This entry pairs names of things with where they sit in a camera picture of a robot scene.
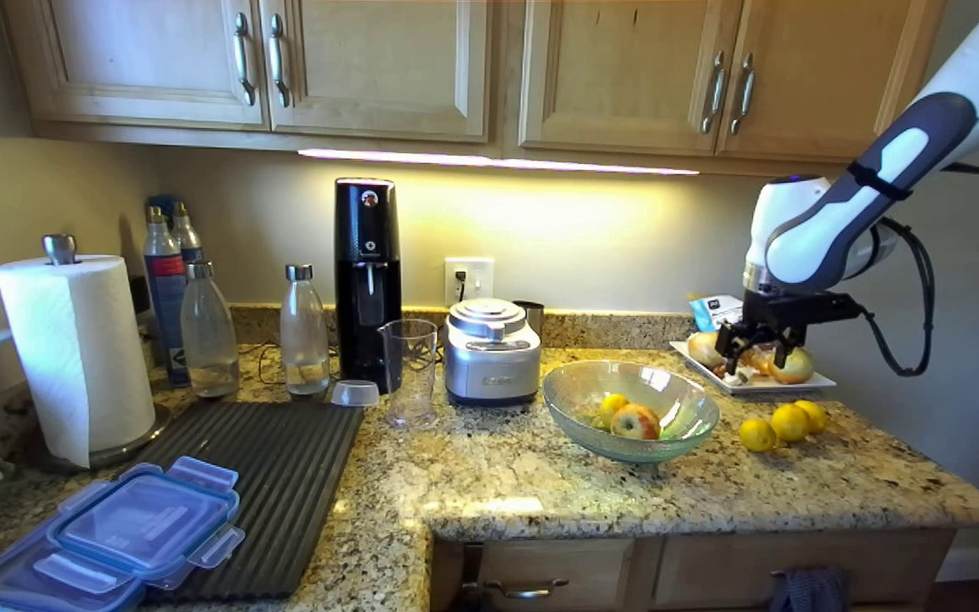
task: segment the lower cabinet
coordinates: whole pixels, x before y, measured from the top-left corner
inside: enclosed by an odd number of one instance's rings
[[[857,612],[928,603],[957,529],[698,533],[435,543],[433,610],[702,612],[766,610],[781,572],[841,568]]]

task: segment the plastic food container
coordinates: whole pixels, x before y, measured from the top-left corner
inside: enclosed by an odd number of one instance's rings
[[[100,612],[174,592],[244,541],[236,482],[236,469],[179,456],[168,474],[140,461],[81,490],[0,553],[0,610]]]

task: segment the fruit bowl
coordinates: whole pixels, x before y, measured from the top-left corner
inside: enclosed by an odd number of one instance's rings
[[[544,406],[572,441],[618,461],[671,461],[703,446],[721,421],[702,385],[653,364],[563,364],[544,378]]]

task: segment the rice cooker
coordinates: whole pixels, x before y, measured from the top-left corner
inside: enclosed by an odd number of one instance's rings
[[[542,339],[518,302],[455,302],[446,331],[446,387],[453,406],[515,408],[533,402]]]

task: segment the glass bottle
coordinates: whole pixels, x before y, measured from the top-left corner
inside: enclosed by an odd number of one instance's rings
[[[205,257],[205,240],[199,237],[185,202],[176,202],[174,237],[176,237],[179,257],[185,257],[188,264],[199,261],[199,257]]]
[[[314,264],[285,264],[283,371],[288,393],[321,393],[331,385],[324,302],[314,289]]]
[[[157,357],[174,387],[188,385],[185,364],[185,332],[179,332],[179,302],[185,302],[185,257],[168,228],[168,213],[159,205],[146,208],[146,278],[149,278],[149,305],[157,320]]]
[[[188,264],[179,332],[199,398],[225,398],[239,387],[239,336],[212,261]]]

